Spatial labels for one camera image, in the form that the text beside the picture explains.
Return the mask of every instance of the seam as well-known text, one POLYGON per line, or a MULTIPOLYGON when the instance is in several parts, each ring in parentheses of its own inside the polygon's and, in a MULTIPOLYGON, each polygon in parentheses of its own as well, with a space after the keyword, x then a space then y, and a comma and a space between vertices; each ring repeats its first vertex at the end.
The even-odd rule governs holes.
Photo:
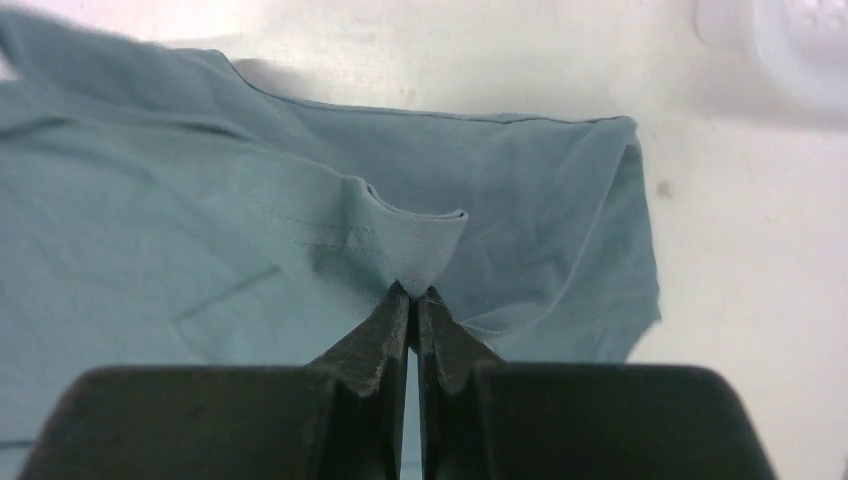
POLYGON ((0 440, 0 451, 29 448, 35 443, 33 439, 0 440))
POLYGON ((299 220, 297 218, 292 218, 292 217, 286 217, 283 220, 285 220, 287 222, 297 223, 299 225, 305 225, 307 227, 326 228, 328 230, 346 230, 346 231, 350 231, 350 232, 362 232, 362 233, 370 233, 370 234, 374 233, 374 230, 372 230, 370 228, 365 228, 365 227, 345 227, 345 226, 341 226, 341 225, 328 225, 328 224, 321 224, 321 223, 312 223, 312 222, 306 222, 306 221, 299 220))
POLYGON ((505 337, 505 336, 517 331, 517 330, 520 330, 520 328, 510 328, 510 329, 507 329, 507 330, 498 331, 498 330, 489 330, 487 328, 481 328, 481 327, 469 325, 469 324, 466 324, 466 323, 462 323, 460 325, 462 325, 462 327, 467 329, 467 330, 471 330, 471 331, 474 331, 474 332, 477 332, 477 333, 482 333, 482 334, 484 334, 488 337, 494 337, 494 338, 505 337))
POLYGON ((290 242, 296 243, 298 245, 306 245, 308 247, 320 247, 320 248, 329 248, 333 250, 357 250, 362 252, 374 252, 374 253, 383 253, 382 250, 377 250, 376 248, 367 248, 367 247, 354 247, 351 245, 333 245, 330 243, 309 243, 309 242, 300 242, 298 240, 289 239, 290 242))
POLYGON ((266 92, 265 90, 255 86, 253 83, 250 82, 250 80, 245 78, 241 74, 241 72, 239 72, 238 69, 236 69, 235 65, 233 65, 233 63, 230 61, 230 59, 226 55, 224 55, 224 53, 221 52, 220 50, 215 50, 214 48, 210 48, 210 49, 184 49, 184 50, 188 50, 188 51, 200 50, 200 51, 205 51, 205 52, 212 52, 212 53, 222 57, 224 59, 224 62, 227 64, 228 67, 230 67, 230 69, 233 71, 233 73, 235 73, 238 76, 238 78, 241 79, 241 81, 244 82, 244 84, 247 87, 249 87, 250 89, 252 89, 252 90, 254 90, 254 91, 256 91, 256 92, 258 92, 258 93, 260 93, 260 94, 262 94, 266 97, 270 97, 270 98, 273 98, 273 99, 276 99, 276 100, 280 100, 280 101, 283 101, 283 102, 286 102, 286 103, 290 103, 292 105, 297 105, 299 107, 309 108, 309 109, 312 109, 312 110, 328 110, 328 111, 332 111, 332 112, 365 113, 365 114, 369 114, 369 115, 378 115, 378 114, 379 115, 392 115, 392 116, 399 116, 399 117, 413 117, 413 116, 415 116, 415 117, 429 117, 429 118, 437 118, 437 119, 441 119, 441 120, 454 120, 454 121, 459 121, 459 122, 492 123, 492 124, 497 124, 497 125, 511 125, 513 123, 523 123, 523 122, 530 122, 530 121, 534 121, 534 120, 560 123, 560 124, 563 124, 563 125, 581 125, 581 124, 600 123, 600 122, 604 122, 604 121, 607 121, 607 120, 618 120, 618 119, 621 119, 621 118, 627 118, 624 115, 618 115, 618 116, 614 116, 614 117, 593 118, 593 119, 589 119, 589 120, 579 120, 579 121, 569 122, 568 120, 560 120, 560 119, 557 119, 557 118, 543 117, 543 116, 538 116, 538 115, 537 116, 527 115, 527 116, 522 116, 522 118, 515 118, 515 119, 511 119, 511 120, 496 120, 494 118, 475 118, 475 117, 471 117, 471 116, 465 117, 461 114, 451 115, 451 114, 442 114, 442 113, 436 113, 436 112, 418 112, 418 111, 414 111, 414 110, 400 110, 400 109, 391 109, 391 108, 323 104, 322 102, 313 102, 313 101, 309 101, 309 100, 305 100, 305 99, 289 98, 289 97, 284 97, 282 95, 275 95, 273 93, 266 92))

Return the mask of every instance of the fabric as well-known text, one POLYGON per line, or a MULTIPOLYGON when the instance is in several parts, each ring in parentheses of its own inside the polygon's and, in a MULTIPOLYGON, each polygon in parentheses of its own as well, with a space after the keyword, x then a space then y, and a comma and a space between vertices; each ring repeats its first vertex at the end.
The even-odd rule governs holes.
POLYGON ((623 361, 659 316, 629 118, 284 98, 7 9, 0 52, 0 472, 87 369, 302 364, 395 279, 510 360, 623 361))

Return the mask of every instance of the stitching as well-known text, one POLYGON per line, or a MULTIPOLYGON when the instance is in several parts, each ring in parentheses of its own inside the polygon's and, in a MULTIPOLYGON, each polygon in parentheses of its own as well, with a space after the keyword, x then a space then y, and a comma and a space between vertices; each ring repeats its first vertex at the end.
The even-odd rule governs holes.
POLYGON ((321 247, 321 248, 329 248, 333 250, 358 250, 362 252, 374 252, 374 253, 383 253, 382 250, 377 250, 375 248, 367 248, 367 247, 353 247, 351 245, 332 245, 329 243, 309 243, 309 242, 300 242, 298 240, 289 239, 290 242, 296 243, 298 245, 306 245, 308 247, 321 247))
POLYGON ((311 223, 311 222, 305 222, 303 220, 298 220, 297 218, 291 218, 291 217, 286 217, 283 220, 285 220, 287 222, 297 223, 297 224, 300 224, 300 225, 305 225, 307 227, 326 228, 326 229, 329 229, 329 230, 347 230, 347 231, 350 231, 350 232, 363 232, 363 233, 372 233, 372 234, 374 233, 374 230, 372 230, 370 228, 365 228, 365 227, 344 227, 344 226, 341 226, 341 225, 326 225, 326 224, 320 224, 320 223, 311 223))

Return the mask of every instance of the white table surface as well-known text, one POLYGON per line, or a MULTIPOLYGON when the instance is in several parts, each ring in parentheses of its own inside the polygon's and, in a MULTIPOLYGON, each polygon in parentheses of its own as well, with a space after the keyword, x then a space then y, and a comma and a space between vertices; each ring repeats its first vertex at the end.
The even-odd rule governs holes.
POLYGON ((689 1, 17 3, 260 58, 267 81, 315 100, 634 117, 664 319, 631 360, 719 371, 781 478, 843 478, 848 121, 800 111, 744 57, 705 47, 689 1))

